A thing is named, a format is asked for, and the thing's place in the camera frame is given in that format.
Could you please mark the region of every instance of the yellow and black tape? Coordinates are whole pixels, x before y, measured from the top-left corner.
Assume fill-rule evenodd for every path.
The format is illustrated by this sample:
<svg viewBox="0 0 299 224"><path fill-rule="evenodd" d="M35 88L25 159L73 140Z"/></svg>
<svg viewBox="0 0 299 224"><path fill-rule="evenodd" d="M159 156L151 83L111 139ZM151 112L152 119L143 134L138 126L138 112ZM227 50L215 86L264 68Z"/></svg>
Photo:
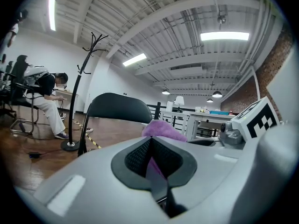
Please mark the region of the yellow and black tape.
<svg viewBox="0 0 299 224"><path fill-rule="evenodd" d="M83 128L83 125L82 124L80 124L79 122L77 122L77 121L73 121L76 125L79 125L80 126L80 128L82 129ZM95 141L93 141L93 139L87 134L87 133L85 133L85 136L96 146L96 147L98 147L98 148L102 148L100 145L98 145Z"/></svg>

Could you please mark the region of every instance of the black shirt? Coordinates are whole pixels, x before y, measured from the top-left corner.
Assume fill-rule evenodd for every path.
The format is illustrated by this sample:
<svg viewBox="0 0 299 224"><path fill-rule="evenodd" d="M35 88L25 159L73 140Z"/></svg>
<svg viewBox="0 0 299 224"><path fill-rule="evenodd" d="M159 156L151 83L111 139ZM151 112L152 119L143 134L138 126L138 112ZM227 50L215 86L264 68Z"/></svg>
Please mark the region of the black shirt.
<svg viewBox="0 0 299 224"><path fill-rule="evenodd" d="M40 87L33 87L35 93L40 93L42 96L52 94L53 88L55 86L55 77L52 74L39 78L36 83Z"/></svg>

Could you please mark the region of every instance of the railing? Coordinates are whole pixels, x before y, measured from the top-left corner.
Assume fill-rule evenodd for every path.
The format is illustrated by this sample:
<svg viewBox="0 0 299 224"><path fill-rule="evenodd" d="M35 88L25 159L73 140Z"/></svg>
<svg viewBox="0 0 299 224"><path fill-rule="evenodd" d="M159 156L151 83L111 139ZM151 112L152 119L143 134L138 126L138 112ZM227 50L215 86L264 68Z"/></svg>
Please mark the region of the railing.
<svg viewBox="0 0 299 224"><path fill-rule="evenodd" d="M151 116L153 119L160 119L161 117L161 109L166 109L166 106L162 106L161 102L158 102L157 105L147 105L149 107L149 110L151 112ZM194 109L185 109L185 108L179 108L180 111L190 111L190 112L195 112ZM172 112L178 112L178 108L177 107L173 107L172 108ZM168 121L169 119L171 119L171 117L167 117L164 115L163 120L165 120L166 122L170 123L170 121ZM176 119L176 116L173 117L173 122L172 122L172 126L179 131L182 131L181 128L178 128L176 126L182 126L183 124L177 123L177 120L181 120L180 117L178 117ZM217 129L206 129L206 128L201 128L198 127L197 128L197 132L196 134L201 136L201 137L215 137L217 134L218 130Z"/></svg>

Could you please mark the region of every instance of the white table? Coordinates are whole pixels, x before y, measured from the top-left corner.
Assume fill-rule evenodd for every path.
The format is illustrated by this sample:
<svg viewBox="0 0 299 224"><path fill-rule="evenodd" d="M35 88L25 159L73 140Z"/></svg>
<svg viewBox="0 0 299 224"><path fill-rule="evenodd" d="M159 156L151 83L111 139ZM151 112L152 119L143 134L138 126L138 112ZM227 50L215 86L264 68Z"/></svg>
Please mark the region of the white table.
<svg viewBox="0 0 299 224"><path fill-rule="evenodd" d="M188 141L195 139L198 122L209 124L210 127L219 129L220 124L230 121L234 115L209 114L202 112L190 112L190 118L187 124Z"/></svg>
<svg viewBox="0 0 299 224"><path fill-rule="evenodd" d="M164 115L170 115L171 116L171 122L170 124L172 125L173 123L173 117L177 116L177 117L182 117L183 118L183 125L182 125L182 135L185 135L185 130L186 130L186 123L187 123L187 119L188 119L188 114L183 114L183 113L178 113L178 112L170 112L170 111L161 111L161 116L160 119L163 120Z"/></svg>
<svg viewBox="0 0 299 224"><path fill-rule="evenodd" d="M58 89L55 91L56 92L56 96L60 96L62 95L64 98L66 98L67 100L64 100L64 109L70 109L71 106L71 97L73 95L72 92L69 91L64 91L61 89ZM74 119L74 115L76 113L77 110L77 100L78 100L78 94L76 94L76 98L75 98L75 103L74 103L74 110L73 110L73 119ZM57 101L57 107L60 108L61 106L61 101Z"/></svg>

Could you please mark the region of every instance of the white pants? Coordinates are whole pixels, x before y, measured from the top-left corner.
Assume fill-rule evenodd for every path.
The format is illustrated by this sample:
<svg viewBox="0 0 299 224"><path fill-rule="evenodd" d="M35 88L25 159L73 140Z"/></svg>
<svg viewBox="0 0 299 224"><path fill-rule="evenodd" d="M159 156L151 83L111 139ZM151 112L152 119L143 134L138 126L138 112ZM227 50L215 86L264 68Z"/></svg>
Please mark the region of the white pants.
<svg viewBox="0 0 299 224"><path fill-rule="evenodd" d="M26 96L27 102L31 104L32 99L30 98L32 98L32 94L29 93L26 94ZM39 96L42 95L39 93L34 94L34 97L37 98L33 100L33 105L45 112L54 135L61 133L63 130L65 130L65 126L60 118L55 101L46 100L44 97Z"/></svg>

